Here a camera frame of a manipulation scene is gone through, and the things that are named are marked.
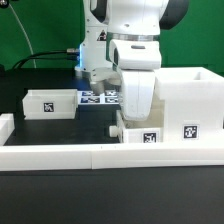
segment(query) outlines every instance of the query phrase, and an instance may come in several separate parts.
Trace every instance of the white robot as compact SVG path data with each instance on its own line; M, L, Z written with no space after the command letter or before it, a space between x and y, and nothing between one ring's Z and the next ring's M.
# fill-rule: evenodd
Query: white robot
M94 91L120 86L120 142L223 138L224 79L203 68L161 68L158 37L187 13L189 0L84 0L86 38L77 73Z
M161 67L160 29L175 26L186 14L188 2L84 0L86 39L76 70L90 73L92 87L98 92L103 91L99 84L104 79L121 84L125 119L142 121L149 116L154 70Z

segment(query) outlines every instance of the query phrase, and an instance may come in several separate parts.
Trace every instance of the white platform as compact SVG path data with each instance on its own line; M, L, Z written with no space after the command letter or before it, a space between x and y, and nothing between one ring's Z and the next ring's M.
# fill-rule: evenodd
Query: white platform
M224 165L224 141L0 147L0 171Z

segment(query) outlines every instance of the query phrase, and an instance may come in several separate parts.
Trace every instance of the white bin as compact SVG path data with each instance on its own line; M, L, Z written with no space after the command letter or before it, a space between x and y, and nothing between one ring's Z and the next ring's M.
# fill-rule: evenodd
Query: white bin
M26 120L74 119L77 90L29 90L23 99Z

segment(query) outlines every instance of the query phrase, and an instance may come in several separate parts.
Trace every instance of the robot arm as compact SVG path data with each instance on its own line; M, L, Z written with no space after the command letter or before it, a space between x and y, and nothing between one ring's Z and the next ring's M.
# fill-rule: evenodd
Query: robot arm
M106 58L121 80L120 105L126 120L146 120L161 67L157 37L185 16L189 0L84 0L107 25Z

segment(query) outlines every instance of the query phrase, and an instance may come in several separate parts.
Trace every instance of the white block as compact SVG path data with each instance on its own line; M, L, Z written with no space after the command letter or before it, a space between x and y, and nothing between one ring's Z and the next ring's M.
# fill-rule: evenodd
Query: white block
M74 119L77 90L29 90L23 99L26 120Z
M15 129L13 114L0 116L0 146L3 146Z

